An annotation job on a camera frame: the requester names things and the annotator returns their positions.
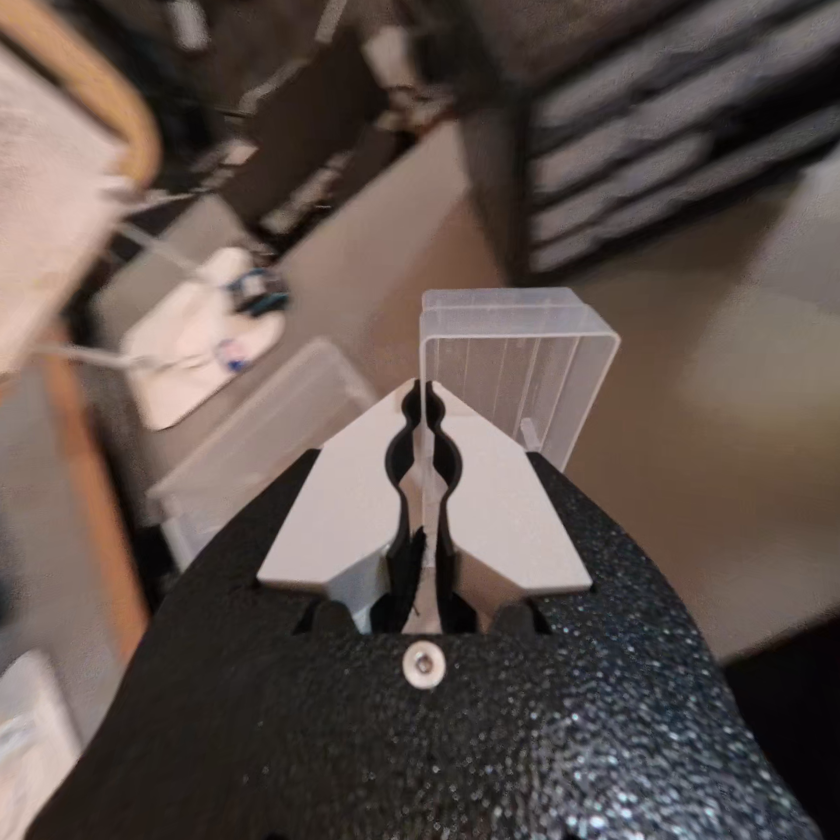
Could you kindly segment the clear plastic storage bin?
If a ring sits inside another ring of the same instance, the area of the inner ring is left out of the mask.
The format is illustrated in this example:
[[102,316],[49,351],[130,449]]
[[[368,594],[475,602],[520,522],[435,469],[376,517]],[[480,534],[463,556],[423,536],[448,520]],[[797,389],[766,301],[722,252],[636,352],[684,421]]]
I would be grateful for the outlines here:
[[295,460],[375,402],[373,386],[336,345],[305,344],[150,489],[176,569],[184,572]]

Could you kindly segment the wooden framed board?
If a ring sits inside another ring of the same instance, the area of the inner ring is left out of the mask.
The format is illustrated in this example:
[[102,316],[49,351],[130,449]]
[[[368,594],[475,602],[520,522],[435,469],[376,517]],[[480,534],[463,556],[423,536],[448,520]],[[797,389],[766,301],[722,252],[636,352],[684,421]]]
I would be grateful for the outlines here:
[[46,2],[2,2],[2,385],[152,183],[140,94]]

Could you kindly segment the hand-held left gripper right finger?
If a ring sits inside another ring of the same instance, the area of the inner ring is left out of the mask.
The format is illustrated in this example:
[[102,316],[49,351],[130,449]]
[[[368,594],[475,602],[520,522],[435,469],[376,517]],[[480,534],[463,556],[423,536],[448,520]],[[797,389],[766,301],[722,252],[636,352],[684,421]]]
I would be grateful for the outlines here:
[[593,580],[529,453],[441,384],[426,383],[427,512],[442,625],[588,592]]

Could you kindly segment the clear plastic drawer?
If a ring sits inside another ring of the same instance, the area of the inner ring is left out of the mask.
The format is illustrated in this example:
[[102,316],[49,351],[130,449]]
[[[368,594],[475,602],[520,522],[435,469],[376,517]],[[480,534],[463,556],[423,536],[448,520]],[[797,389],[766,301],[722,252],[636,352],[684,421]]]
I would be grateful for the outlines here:
[[[429,290],[419,319],[421,382],[452,392],[529,455],[564,471],[620,345],[568,288]],[[423,525],[429,453],[423,433]]]

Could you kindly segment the white round pad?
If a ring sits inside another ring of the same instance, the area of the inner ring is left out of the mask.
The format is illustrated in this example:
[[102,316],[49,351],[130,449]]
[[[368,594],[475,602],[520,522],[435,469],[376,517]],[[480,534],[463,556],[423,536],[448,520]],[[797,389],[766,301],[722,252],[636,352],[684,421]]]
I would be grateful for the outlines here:
[[177,425],[280,341],[282,311],[237,310],[242,292],[262,290],[266,280],[251,250],[219,248],[122,336],[129,389],[146,429]]

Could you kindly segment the black drawer cabinet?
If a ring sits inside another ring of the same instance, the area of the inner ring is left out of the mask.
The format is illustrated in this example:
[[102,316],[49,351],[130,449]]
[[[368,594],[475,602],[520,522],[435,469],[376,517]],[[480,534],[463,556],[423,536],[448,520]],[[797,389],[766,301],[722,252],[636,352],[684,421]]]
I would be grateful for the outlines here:
[[451,50],[468,172],[479,216],[497,257],[517,286],[550,284],[578,265],[591,264],[758,186],[776,181],[818,155],[694,205],[612,248],[548,275],[529,273],[525,232],[527,177],[533,150],[532,114],[542,96],[577,73],[644,36],[692,2],[453,2],[446,6],[445,45]]

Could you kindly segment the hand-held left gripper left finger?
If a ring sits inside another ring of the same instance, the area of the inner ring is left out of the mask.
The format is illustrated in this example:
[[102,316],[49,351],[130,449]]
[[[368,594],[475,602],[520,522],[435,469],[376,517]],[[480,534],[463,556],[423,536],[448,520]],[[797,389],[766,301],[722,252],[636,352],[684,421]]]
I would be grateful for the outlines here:
[[410,380],[321,446],[259,583],[325,596],[354,617],[407,616],[424,536],[411,530],[403,482],[420,420],[421,383]]

